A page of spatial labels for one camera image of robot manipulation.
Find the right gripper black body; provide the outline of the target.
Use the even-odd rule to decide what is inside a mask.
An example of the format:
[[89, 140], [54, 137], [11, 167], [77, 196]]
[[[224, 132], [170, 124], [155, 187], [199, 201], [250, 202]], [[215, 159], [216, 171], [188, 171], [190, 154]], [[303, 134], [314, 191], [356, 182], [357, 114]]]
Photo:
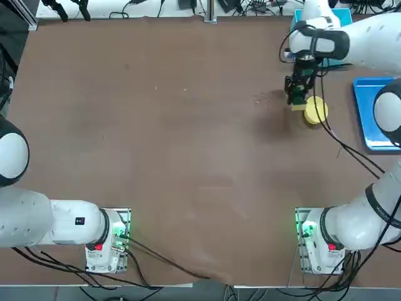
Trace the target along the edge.
[[299, 83], [314, 83], [316, 78], [316, 63], [312, 61], [296, 61], [293, 79]]

